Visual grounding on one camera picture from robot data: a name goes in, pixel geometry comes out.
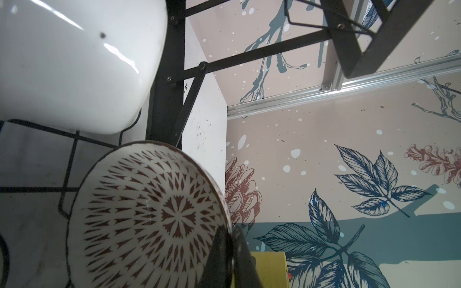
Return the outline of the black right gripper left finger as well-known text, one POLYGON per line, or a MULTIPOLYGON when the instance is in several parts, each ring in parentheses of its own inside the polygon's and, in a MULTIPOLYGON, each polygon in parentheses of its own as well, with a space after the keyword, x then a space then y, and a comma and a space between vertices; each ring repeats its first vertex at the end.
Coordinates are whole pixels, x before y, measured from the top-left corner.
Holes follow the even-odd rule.
POLYGON ((198 288, 230 288, 232 282, 232 240, 226 226, 219 226, 198 288))

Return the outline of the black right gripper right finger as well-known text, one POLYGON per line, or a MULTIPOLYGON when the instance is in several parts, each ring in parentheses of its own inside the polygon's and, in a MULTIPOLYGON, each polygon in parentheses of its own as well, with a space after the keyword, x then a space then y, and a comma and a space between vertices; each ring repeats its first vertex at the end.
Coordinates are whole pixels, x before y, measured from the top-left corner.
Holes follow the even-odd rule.
POLYGON ((263 288, 256 270, 256 260, 251 255, 240 226, 232 229, 234 283, 236 288, 263 288))

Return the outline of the white maroon sunburst bowl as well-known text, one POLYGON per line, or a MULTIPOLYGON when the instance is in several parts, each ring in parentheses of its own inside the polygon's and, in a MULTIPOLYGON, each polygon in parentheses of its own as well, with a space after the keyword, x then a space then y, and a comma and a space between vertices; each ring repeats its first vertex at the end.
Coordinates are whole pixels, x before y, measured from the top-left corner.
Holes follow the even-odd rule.
POLYGON ((137 141, 104 155, 74 198, 66 235, 76 288, 196 288, 219 226, 224 194, 190 156, 137 141))

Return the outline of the white ceramic bowl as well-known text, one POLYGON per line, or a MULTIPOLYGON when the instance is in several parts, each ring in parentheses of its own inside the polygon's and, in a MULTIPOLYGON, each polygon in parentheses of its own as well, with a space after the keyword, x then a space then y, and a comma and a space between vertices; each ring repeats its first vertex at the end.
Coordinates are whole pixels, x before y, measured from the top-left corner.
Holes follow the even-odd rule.
POLYGON ((2 1, 1 119, 130 126, 162 58, 165 1, 2 1))

